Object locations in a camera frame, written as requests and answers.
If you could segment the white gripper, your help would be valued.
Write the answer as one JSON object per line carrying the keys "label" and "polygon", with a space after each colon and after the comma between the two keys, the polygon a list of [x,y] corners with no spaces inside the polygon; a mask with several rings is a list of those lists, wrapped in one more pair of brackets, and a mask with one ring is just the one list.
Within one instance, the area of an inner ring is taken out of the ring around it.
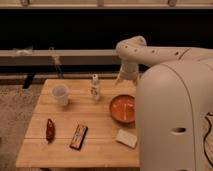
{"label": "white gripper", "polygon": [[139,76],[139,65],[135,62],[122,60],[120,71],[116,78],[116,83],[121,83],[124,80],[131,80],[134,84],[137,84],[138,76]]}

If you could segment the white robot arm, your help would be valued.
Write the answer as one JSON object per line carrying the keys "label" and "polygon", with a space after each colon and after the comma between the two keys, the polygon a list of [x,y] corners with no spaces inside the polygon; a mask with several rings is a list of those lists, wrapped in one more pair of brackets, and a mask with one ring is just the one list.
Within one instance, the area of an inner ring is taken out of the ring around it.
{"label": "white robot arm", "polygon": [[213,113],[213,49],[117,43],[117,80],[136,84],[140,171],[204,171],[202,121]]}

